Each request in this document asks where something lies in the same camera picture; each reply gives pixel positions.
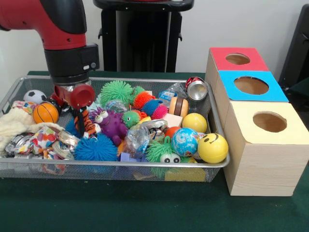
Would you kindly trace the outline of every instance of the yellow ball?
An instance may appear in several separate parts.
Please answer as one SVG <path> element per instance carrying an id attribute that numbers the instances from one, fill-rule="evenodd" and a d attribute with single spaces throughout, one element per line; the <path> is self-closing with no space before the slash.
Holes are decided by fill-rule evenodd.
<path id="1" fill-rule="evenodd" d="M 219 134 L 207 134 L 198 142 L 199 156 L 207 163 L 220 163 L 228 153 L 228 144 Z"/>
<path id="2" fill-rule="evenodd" d="M 202 115 L 191 113 L 184 117 L 183 127 L 191 128 L 196 132 L 205 133 L 207 130 L 207 121 Z"/>

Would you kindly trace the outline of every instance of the plastic bag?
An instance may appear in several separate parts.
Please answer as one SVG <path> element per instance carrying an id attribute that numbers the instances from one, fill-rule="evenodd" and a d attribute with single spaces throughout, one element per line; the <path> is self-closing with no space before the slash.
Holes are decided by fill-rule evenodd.
<path id="1" fill-rule="evenodd" d="M 181 82 L 177 82 L 171 85 L 167 90 L 167 92 L 177 93 L 177 97 L 186 99 L 188 98 L 187 92 Z"/>
<path id="2" fill-rule="evenodd" d="M 124 113 L 128 111 L 126 105 L 120 100 L 108 101 L 105 105 L 105 109 L 115 111 L 116 113 Z"/>
<path id="3" fill-rule="evenodd" d="M 149 141 L 150 138 L 147 127 L 136 125 L 128 131 L 125 137 L 123 152 L 129 153 L 132 158 L 140 159 L 145 153 Z"/>
<path id="4" fill-rule="evenodd" d="M 169 107 L 170 100 L 173 97 L 180 97 L 180 98 L 183 98 L 183 99 L 186 99 L 188 97 L 182 83 L 177 82 L 177 83 L 171 85 L 165 91 L 162 91 L 162 92 L 159 93 L 159 100 L 161 100 L 166 107 Z"/>

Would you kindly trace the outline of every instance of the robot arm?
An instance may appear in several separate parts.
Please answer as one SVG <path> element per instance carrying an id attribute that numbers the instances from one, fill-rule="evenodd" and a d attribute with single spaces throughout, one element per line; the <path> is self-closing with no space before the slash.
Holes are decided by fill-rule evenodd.
<path id="1" fill-rule="evenodd" d="M 88 72 L 99 68 L 98 45 L 86 45 L 82 0 L 0 0 L 0 29 L 36 30 L 55 94 L 77 110 L 94 101 Z"/>

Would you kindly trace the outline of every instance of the white wall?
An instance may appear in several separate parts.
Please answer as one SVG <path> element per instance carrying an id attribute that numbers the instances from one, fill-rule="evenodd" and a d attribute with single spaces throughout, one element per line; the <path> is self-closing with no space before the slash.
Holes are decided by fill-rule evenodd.
<path id="1" fill-rule="evenodd" d="M 279 77 L 299 12 L 306 0 L 196 0 L 183 12 L 177 72 L 204 72 L 211 46 L 252 46 Z M 98 43 L 103 62 L 101 10 L 84 0 L 87 41 Z M 30 70 L 47 70 L 43 47 L 35 31 L 0 31 L 0 98 L 15 79 Z"/>

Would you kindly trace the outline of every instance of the metal mesh basket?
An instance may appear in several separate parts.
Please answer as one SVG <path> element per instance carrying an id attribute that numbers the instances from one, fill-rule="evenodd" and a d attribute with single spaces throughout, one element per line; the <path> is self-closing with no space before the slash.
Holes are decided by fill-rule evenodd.
<path id="1" fill-rule="evenodd" d="M 113 79 L 91 78 L 96 95 L 100 93 L 102 86 L 111 80 Z M 155 96 L 175 82 L 185 82 L 184 80 L 119 78 L 117 80 L 124 80 L 133 87 L 142 86 L 145 90 L 152 90 Z M 41 90 L 49 96 L 53 93 L 53 83 L 47 76 L 27 76 L 17 80 L 0 103 L 2 114 L 8 112 L 13 102 L 21 100 L 24 94 L 31 89 Z M 209 125 L 208 133 L 216 132 L 224 136 L 213 92 L 209 85 L 208 89 L 209 93 L 204 101 L 189 101 L 189 111 L 206 117 Z M 69 113 L 62 114 L 58 124 L 64 127 L 70 120 Z M 229 154 L 224 161 L 218 164 L 0 158 L 0 177 L 211 182 L 220 168 L 225 167 L 229 160 Z"/>

